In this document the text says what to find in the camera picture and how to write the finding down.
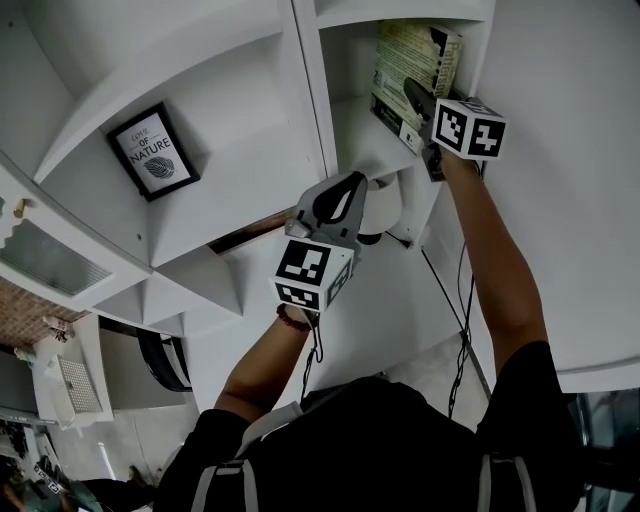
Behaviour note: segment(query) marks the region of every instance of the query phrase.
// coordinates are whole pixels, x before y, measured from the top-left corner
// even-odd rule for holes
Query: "book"
[[[424,142],[424,126],[404,94],[413,78],[434,98],[447,98],[455,77],[462,36],[424,20],[385,20],[379,25],[371,112],[415,154]]]

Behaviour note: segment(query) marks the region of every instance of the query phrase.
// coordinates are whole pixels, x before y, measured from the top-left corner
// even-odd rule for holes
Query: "black t-shirt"
[[[162,479],[155,512],[190,510],[202,471],[231,460],[248,426],[230,412],[204,412]],[[408,386],[366,378],[266,436],[248,458],[261,511],[475,511],[485,453],[525,460],[539,511],[576,507],[579,438],[547,343],[530,343],[507,362],[477,434]],[[507,466],[492,465],[492,510],[523,509]],[[214,493],[212,485],[207,507]]]

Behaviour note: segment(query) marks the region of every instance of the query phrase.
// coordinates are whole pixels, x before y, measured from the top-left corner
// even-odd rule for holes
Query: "black wire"
[[[451,302],[451,299],[449,298],[449,294],[444,289],[444,286],[442,285],[442,281],[440,281],[440,278],[438,277],[438,274],[436,273],[436,270],[433,268],[433,265],[431,264],[431,260],[429,260],[429,257],[427,256],[427,253],[424,252],[424,249],[420,249],[420,252],[422,252],[422,255],[424,256],[424,259],[427,260],[427,263],[429,265],[429,268],[431,269],[431,272],[433,273],[434,277],[436,278],[436,281],[438,281],[438,284],[440,285],[440,289],[442,290],[442,293],[444,293],[444,296],[447,299],[447,302],[449,303],[449,307],[451,308],[451,311],[453,311],[453,314],[455,315],[456,320],[458,321],[458,325],[460,326],[460,329],[464,330],[464,327],[462,327],[462,322],[460,321],[460,317],[458,316],[458,313],[456,312],[456,308],[453,307],[453,303]]]
[[[392,235],[388,231],[385,231],[385,233],[387,235],[389,235],[391,238],[393,238],[393,239],[397,240],[398,242],[400,242],[405,249],[408,249],[409,247],[411,247],[411,242],[409,240],[402,240],[402,239],[398,238],[397,236]]]
[[[462,293],[460,292],[460,274],[462,272],[462,260],[464,259],[464,250],[467,248],[467,242],[462,244],[462,251],[460,251],[460,260],[458,261],[458,278],[456,285],[458,287],[458,300],[460,301],[460,309],[464,312],[464,302],[462,302]]]
[[[482,182],[484,182],[484,173],[486,170],[487,162],[486,161],[482,162],[480,166],[475,160],[473,161],[473,163],[475,164],[476,170],[480,175],[480,179],[482,180]],[[411,242],[400,240],[398,237],[392,235],[388,231],[386,231],[386,233],[392,238],[395,238],[398,242],[400,242],[406,248],[408,248],[411,245]],[[467,248],[467,242],[465,241],[464,244],[462,245],[462,250],[460,251],[460,260],[458,261],[458,275],[456,278],[456,287],[458,290],[458,299],[460,300],[460,309],[464,314],[464,326],[460,321],[460,317],[456,312],[456,308],[453,307],[453,303],[449,298],[449,294],[444,289],[444,286],[442,285],[442,282],[440,281],[440,278],[438,277],[438,274],[435,268],[431,264],[429,257],[424,252],[424,249],[421,249],[422,255],[424,256],[424,259],[427,260],[429,268],[431,269],[431,272],[436,278],[436,281],[438,281],[438,284],[440,285],[440,289],[442,290],[442,293],[447,299],[447,302],[449,303],[449,307],[451,308],[451,311],[453,311],[453,314],[455,315],[456,320],[458,321],[458,325],[460,326],[460,329],[461,329],[460,337],[462,338],[462,346],[460,347],[460,351],[458,352],[458,357],[456,358],[456,366],[457,366],[456,377],[451,386],[451,392],[449,393],[449,411],[448,411],[449,419],[451,419],[453,416],[453,409],[456,404],[458,389],[460,388],[460,384],[462,383],[462,376],[464,375],[464,363],[467,361],[467,358],[469,357],[469,353],[470,353],[469,349],[471,348],[471,342],[472,342],[470,316],[471,316],[471,302],[473,301],[473,290],[475,287],[475,276],[473,275],[473,273],[471,274],[471,287],[469,289],[469,298],[467,299],[466,310],[464,307],[464,303],[462,301],[462,292],[460,291],[460,276],[462,274],[462,261],[464,260],[464,251],[466,248]]]
[[[482,165],[478,166],[477,162],[474,161],[476,165],[476,169],[478,174],[480,175],[480,180],[484,182],[484,173],[486,170],[487,162],[482,162]],[[462,250],[460,251],[460,260],[458,261],[458,276],[456,279],[456,285],[458,289],[458,299],[460,300],[460,307],[464,313],[464,328],[460,333],[462,337],[462,346],[460,347],[460,351],[458,352],[458,357],[456,360],[457,364],[457,372],[456,378],[453,381],[453,385],[451,386],[451,393],[449,394],[449,419],[453,416],[453,409],[456,405],[456,398],[458,396],[458,389],[460,388],[460,384],[462,384],[462,376],[464,375],[464,363],[467,361],[467,358],[470,354],[471,343],[473,338],[471,336],[471,324],[470,324],[470,316],[471,316],[471,301],[473,300],[473,289],[475,286],[475,276],[473,273],[471,274],[471,287],[469,289],[469,299],[467,300],[467,309],[465,311],[464,303],[462,302],[462,293],[460,292],[460,275],[462,273],[462,260],[464,259],[464,251],[467,248],[467,242],[462,245]]]
[[[302,395],[300,396],[300,403],[302,403],[302,400],[307,393],[307,384],[309,383],[309,375],[311,375],[314,356],[318,364],[324,360],[324,347],[322,346],[322,338],[320,336],[320,315],[317,316],[316,326],[311,328],[311,332],[313,334],[313,348],[309,351],[309,355],[307,356],[307,365],[304,369],[304,376],[302,377]]]

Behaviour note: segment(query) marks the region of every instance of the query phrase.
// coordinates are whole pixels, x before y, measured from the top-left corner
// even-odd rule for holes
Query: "brick wall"
[[[0,344],[10,347],[33,345],[49,335],[43,316],[75,322],[86,312],[76,313],[49,302],[0,277]]]

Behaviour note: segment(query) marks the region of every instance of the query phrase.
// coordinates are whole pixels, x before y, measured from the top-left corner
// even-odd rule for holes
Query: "framed print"
[[[107,138],[147,201],[200,179],[187,160],[163,103],[138,114]]]

